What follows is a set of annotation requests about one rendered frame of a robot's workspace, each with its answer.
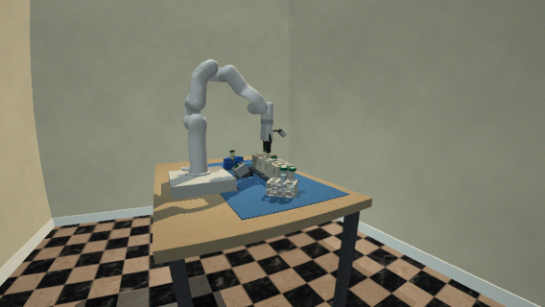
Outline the blue tube rack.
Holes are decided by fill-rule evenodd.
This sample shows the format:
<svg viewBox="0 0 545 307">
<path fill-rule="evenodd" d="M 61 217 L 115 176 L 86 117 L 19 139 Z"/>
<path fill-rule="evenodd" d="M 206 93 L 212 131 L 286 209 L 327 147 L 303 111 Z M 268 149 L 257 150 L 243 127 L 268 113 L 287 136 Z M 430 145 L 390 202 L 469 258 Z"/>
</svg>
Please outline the blue tube rack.
<svg viewBox="0 0 545 307">
<path fill-rule="evenodd" d="M 239 162 L 241 162 L 241 161 L 244 162 L 244 157 L 243 156 L 234 156 L 234 159 L 230 159 L 230 157 L 228 157 L 228 158 L 229 159 L 224 158 L 224 167 L 225 168 L 232 168 L 236 164 L 238 164 Z M 233 164 L 233 160 L 234 160 L 234 164 Z"/>
</svg>

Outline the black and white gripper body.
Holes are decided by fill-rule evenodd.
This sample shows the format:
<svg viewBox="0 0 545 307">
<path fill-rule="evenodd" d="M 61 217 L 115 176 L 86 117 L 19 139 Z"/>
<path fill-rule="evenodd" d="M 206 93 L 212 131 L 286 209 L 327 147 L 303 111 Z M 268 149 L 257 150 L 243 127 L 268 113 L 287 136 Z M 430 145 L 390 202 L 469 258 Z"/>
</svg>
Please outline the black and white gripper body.
<svg viewBox="0 0 545 307">
<path fill-rule="evenodd" d="M 270 125 L 261 124 L 260 139 L 262 141 L 265 141 L 265 142 L 268 141 L 269 140 L 269 134 L 271 135 L 271 138 L 272 138 L 272 141 L 273 141 L 273 124 L 270 124 Z"/>
</svg>

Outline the blue flat mat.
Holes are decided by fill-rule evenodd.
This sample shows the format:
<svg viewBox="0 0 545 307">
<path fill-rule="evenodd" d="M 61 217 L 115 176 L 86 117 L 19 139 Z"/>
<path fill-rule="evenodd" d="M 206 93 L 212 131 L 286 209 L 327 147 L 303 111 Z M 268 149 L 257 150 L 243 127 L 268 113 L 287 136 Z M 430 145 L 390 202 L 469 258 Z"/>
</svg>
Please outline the blue flat mat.
<svg viewBox="0 0 545 307">
<path fill-rule="evenodd" d="M 242 220 L 349 195 L 344 191 L 296 173 L 298 192 L 294 199 L 266 196 L 267 181 L 254 172 L 252 174 L 254 176 L 237 178 L 239 191 L 220 193 Z"/>
</svg>

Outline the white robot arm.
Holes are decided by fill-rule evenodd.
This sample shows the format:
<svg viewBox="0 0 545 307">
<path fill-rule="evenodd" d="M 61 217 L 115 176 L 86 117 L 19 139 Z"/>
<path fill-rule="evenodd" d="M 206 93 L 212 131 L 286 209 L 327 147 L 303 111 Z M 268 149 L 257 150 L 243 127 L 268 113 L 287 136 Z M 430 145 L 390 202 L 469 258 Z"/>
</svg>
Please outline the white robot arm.
<svg viewBox="0 0 545 307">
<path fill-rule="evenodd" d="M 207 122 L 201 115 L 206 104 L 208 80 L 227 82 L 237 95 L 250 101 L 249 113 L 261 114 L 261 124 L 273 124 L 273 103 L 266 102 L 260 93 L 249 86 L 233 65 L 219 67 L 218 62 L 213 59 L 204 61 L 192 75 L 190 94 L 185 99 L 183 112 L 183 123 L 188 129 L 190 168 L 182 167 L 181 171 L 189 171 L 188 175 L 193 177 L 211 174 L 207 163 Z"/>
</svg>

